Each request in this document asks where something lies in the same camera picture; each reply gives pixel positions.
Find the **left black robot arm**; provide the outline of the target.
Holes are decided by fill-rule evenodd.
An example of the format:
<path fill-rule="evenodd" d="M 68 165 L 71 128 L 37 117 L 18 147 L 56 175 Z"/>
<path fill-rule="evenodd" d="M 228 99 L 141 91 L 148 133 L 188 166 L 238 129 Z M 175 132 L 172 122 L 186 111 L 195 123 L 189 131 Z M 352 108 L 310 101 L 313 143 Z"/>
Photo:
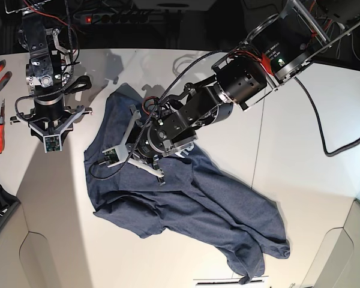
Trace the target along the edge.
<path fill-rule="evenodd" d="M 359 26 L 360 1 L 287 1 L 213 64 L 211 76 L 132 107 L 120 144 L 104 150 L 100 164 L 117 171 L 132 164 L 162 180 L 159 159 L 189 148 L 197 129 L 228 118 L 235 106 L 248 110 Z"/>

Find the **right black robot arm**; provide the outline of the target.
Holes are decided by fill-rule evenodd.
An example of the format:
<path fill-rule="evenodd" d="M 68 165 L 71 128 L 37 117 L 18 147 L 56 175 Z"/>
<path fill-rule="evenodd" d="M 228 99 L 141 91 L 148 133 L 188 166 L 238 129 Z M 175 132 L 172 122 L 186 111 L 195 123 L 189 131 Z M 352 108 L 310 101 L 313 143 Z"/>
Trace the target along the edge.
<path fill-rule="evenodd" d="M 69 21 L 62 24 L 68 31 L 68 45 L 64 46 L 59 40 L 61 28 L 47 23 L 52 16 L 43 11 L 44 3 L 5 2 L 6 13 L 22 15 L 17 34 L 19 44 L 29 53 L 25 69 L 28 94 L 15 101 L 16 114 L 11 121 L 26 124 L 48 151 L 57 151 L 73 130 L 74 121 L 92 112 L 85 106 L 66 105 L 66 96 L 89 90 L 92 83 L 86 75 L 73 77 L 77 64 L 73 27 Z"/>

